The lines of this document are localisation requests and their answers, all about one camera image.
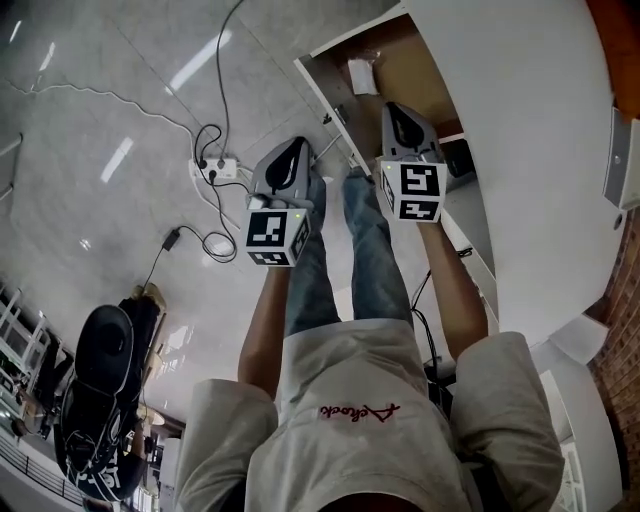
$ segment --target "white tabletop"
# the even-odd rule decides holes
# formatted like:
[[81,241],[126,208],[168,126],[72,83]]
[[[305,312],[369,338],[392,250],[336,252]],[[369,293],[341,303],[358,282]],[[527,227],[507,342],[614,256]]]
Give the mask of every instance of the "white tabletop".
[[478,172],[501,330],[530,345],[605,291],[623,228],[602,197],[612,94],[583,0],[404,0]]

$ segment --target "black plug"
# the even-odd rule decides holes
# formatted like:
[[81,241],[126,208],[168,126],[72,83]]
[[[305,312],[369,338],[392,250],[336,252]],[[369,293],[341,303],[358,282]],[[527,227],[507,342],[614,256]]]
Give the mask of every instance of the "black plug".
[[164,239],[164,242],[162,242],[162,248],[169,252],[173,249],[173,246],[176,245],[178,238],[180,238],[180,228],[172,229],[171,233],[169,233],[167,238]]

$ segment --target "white t-shirt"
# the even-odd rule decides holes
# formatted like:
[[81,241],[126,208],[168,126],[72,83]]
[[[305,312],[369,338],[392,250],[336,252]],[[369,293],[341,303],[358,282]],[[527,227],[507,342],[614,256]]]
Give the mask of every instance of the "white t-shirt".
[[413,331],[359,320],[285,340],[280,418],[262,390],[210,380],[194,392],[176,510],[220,510],[246,479],[247,511],[318,511],[382,493],[427,511],[471,510],[456,453],[494,464],[517,509],[547,511],[563,459],[524,338],[465,351],[451,424],[427,398]]

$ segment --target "open drawer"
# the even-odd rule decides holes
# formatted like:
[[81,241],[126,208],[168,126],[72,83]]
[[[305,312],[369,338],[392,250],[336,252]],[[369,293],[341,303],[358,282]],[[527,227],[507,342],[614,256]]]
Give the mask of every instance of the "open drawer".
[[[371,60],[380,95],[353,93],[348,61]],[[439,137],[462,132],[444,80],[402,5],[295,61],[363,169],[381,155],[385,101],[423,115]]]

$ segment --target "power strip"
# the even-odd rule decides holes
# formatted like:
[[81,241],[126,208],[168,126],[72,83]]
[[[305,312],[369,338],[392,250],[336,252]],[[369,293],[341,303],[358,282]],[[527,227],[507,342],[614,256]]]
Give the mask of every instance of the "power strip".
[[202,179],[202,174],[204,174],[207,179],[209,179],[209,172],[216,171],[217,179],[224,180],[235,180],[238,177],[238,162],[235,158],[225,158],[222,160],[224,162],[224,166],[222,168],[218,167],[219,158],[206,158],[205,162],[207,166],[204,169],[198,169],[198,166],[195,164],[193,160],[189,160],[189,174],[194,178]]

